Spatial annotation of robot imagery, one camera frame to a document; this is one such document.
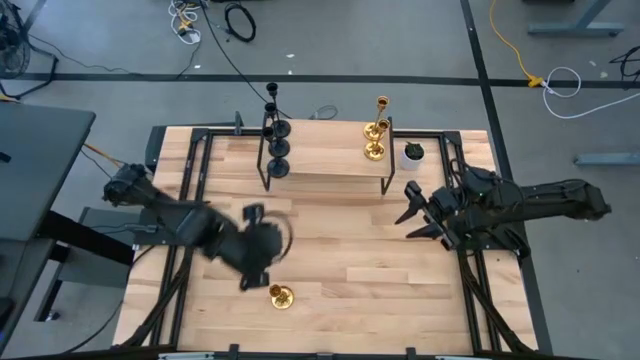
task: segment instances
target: gray floor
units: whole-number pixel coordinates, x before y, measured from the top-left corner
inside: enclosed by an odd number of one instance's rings
[[[26,17],[35,1],[19,3],[24,3]],[[89,0],[69,7],[62,0],[48,0],[32,34],[87,64],[177,73],[192,49],[172,37],[166,3]],[[489,3],[471,1],[489,76],[521,79],[513,54],[489,27]],[[224,46],[248,74],[287,74],[291,70],[297,75],[476,76],[457,1],[265,0],[246,6],[258,23],[258,37],[249,45],[231,40]],[[636,1],[613,2],[599,18],[625,23],[627,31],[615,39],[532,38],[526,34],[528,22],[575,19],[584,6],[585,1],[580,0],[563,6],[499,0],[496,23],[518,44],[527,68],[536,75],[546,76],[552,68],[564,65],[575,68],[585,79],[598,80],[606,72],[608,80],[618,80],[617,66],[607,62],[640,45],[640,4]],[[220,11],[213,17],[214,21],[222,19]],[[204,42],[194,61],[200,68],[190,73],[232,74],[202,21],[198,27]],[[44,71],[45,66],[34,57],[29,71]],[[60,72],[103,71],[62,60]],[[30,83],[9,85],[19,89]],[[264,84],[255,86],[263,89]],[[555,353],[603,359],[637,357],[640,243],[633,225],[640,215],[634,202],[640,169],[577,168],[571,160],[581,152],[640,151],[640,99],[563,121],[546,111],[540,89],[494,88],[493,93],[516,181],[532,184],[584,178],[601,187],[613,207],[610,216],[595,223],[552,219],[527,225]],[[573,114],[630,93],[585,90],[572,100],[553,99],[551,105],[559,113]],[[297,117],[308,117],[318,107],[334,104],[342,119],[369,119],[375,111],[371,99],[381,94],[391,98],[389,112],[402,127],[489,128],[478,87],[283,83],[279,102],[284,111]],[[152,125],[229,121],[235,110],[241,111],[248,125],[257,125],[262,112],[261,101],[243,83],[55,82],[24,102],[96,112],[89,142],[129,161],[143,159]],[[79,158],[55,209],[77,217],[84,206],[108,208],[100,200],[105,180],[93,164]],[[100,326],[117,304],[122,290],[110,290],[65,287],[55,304],[69,309],[63,311],[65,316],[42,325],[41,331],[30,327],[28,336],[19,329],[5,356],[52,353],[75,345]],[[40,337],[45,340],[33,341]],[[108,341],[100,341],[92,343],[92,348],[108,346]]]

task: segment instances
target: gold candle holder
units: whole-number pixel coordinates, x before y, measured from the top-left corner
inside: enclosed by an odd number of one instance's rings
[[[370,160],[378,161],[384,158],[384,146],[380,144],[380,139],[382,139],[384,133],[389,129],[391,123],[387,119],[380,119],[378,121],[378,132],[380,136],[374,140],[369,141],[367,145],[364,147],[364,155]]]
[[[384,136],[385,130],[380,128],[380,120],[386,120],[382,118],[382,113],[384,109],[387,108],[387,105],[389,105],[389,98],[386,96],[378,96],[378,114],[376,115],[375,122],[368,123],[364,127],[364,137],[367,139],[379,141]]]
[[[269,295],[271,295],[271,304],[278,310],[288,309],[293,305],[293,291],[286,286],[271,285]]]

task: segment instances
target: white cable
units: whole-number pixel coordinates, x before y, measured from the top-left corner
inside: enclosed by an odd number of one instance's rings
[[[185,19],[191,22],[195,22],[196,20],[198,20],[198,14],[196,14],[194,10],[198,10],[198,9],[200,9],[200,6],[192,6],[192,7],[187,6],[184,9],[179,10],[176,7],[175,0],[171,0],[171,2],[169,3],[169,8],[167,9],[167,12],[169,13],[169,15],[171,15],[171,24],[170,24],[171,30],[178,37],[178,39],[180,39],[180,41],[182,41],[187,45],[195,45],[202,40],[200,31],[196,29],[188,29],[187,35],[195,34],[197,37],[197,40],[196,40],[192,36],[189,36],[192,39],[192,41],[188,41],[187,39],[185,39],[185,37],[180,36],[180,34],[178,34],[178,30],[175,27],[175,22],[176,22],[176,19],[178,19],[178,22],[182,22],[180,15],[182,15],[182,17],[184,17]]]
[[[575,75],[575,77],[578,79],[578,88],[576,89],[576,91],[574,91],[571,94],[565,95],[565,94],[560,94],[560,93],[558,93],[557,91],[555,91],[555,90],[553,90],[551,88],[551,85],[550,85],[551,84],[551,77],[553,77],[553,74],[555,74],[555,72],[558,71],[558,70],[565,70],[565,71],[568,71],[568,72],[572,73],[573,75]],[[549,93],[551,95],[555,95],[555,96],[557,96],[559,98],[563,98],[563,99],[572,98],[572,97],[578,95],[578,93],[580,92],[580,89],[582,88],[582,79],[580,78],[580,75],[578,75],[578,73],[575,70],[570,69],[568,67],[562,67],[562,66],[561,67],[557,67],[557,68],[551,70],[551,72],[549,73],[549,76],[547,77],[547,81],[546,82],[544,82],[544,81],[542,82],[542,86],[544,87],[544,89],[542,89],[542,99],[544,100],[544,105],[547,107],[547,110],[549,110],[549,112],[553,116],[555,116],[555,117],[557,117],[559,119],[564,119],[564,120],[577,119],[577,118],[583,117],[585,115],[589,115],[591,113],[594,113],[596,111],[600,111],[600,110],[606,109],[606,108],[614,106],[614,105],[622,104],[625,101],[628,101],[628,100],[631,100],[633,98],[636,98],[636,97],[640,96],[640,93],[637,93],[635,95],[628,96],[628,97],[626,97],[624,99],[620,99],[618,101],[614,101],[614,102],[609,103],[609,104],[598,106],[597,108],[591,109],[591,110],[589,110],[587,112],[583,112],[582,114],[563,116],[563,115],[558,115],[553,110],[551,110],[551,107],[549,106],[549,103],[547,102],[547,93]]]

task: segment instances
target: white pot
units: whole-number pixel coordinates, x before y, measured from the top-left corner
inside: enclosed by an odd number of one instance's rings
[[[412,160],[407,156],[407,153],[402,150],[402,157],[400,158],[400,167],[403,170],[416,171],[422,163],[422,159],[420,160]]]

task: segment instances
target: wooden tabletop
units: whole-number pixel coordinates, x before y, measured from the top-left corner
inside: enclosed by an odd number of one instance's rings
[[[330,120],[289,120],[289,123],[292,130],[287,141],[291,152],[287,161],[291,174],[389,177],[388,157],[372,161],[363,155],[369,142],[363,134],[366,123]],[[388,149],[388,133],[380,143]]]
[[[190,133],[175,127],[165,134],[154,184],[172,196],[180,189]],[[493,169],[487,133],[461,135],[466,161]],[[196,256],[179,349],[226,351],[237,343],[241,351],[261,352],[401,354],[415,347],[418,354],[471,354],[456,256],[438,241],[405,239],[424,225],[420,216],[393,225],[407,208],[407,181],[416,180],[427,194],[443,185],[437,141],[396,139],[396,154],[407,140],[423,145],[424,163],[415,172],[397,169],[382,196],[377,178],[310,174],[272,179],[267,193],[256,169],[259,139],[216,137],[205,200],[236,220],[254,202],[290,216],[293,247],[270,273],[272,283],[290,287],[296,298],[291,308],[277,310],[266,288],[240,292],[237,273]],[[189,199],[196,183],[194,174]],[[114,343],[128,338],[155,303],[165,257],[166,248],[154,249],[132,270]],[[488,251],[485,259],[496,307],[536,348],[516,258]],[[477,302],[476,308],[488,348],[484,312]],[[165,319],[168,329],[171,316]]]

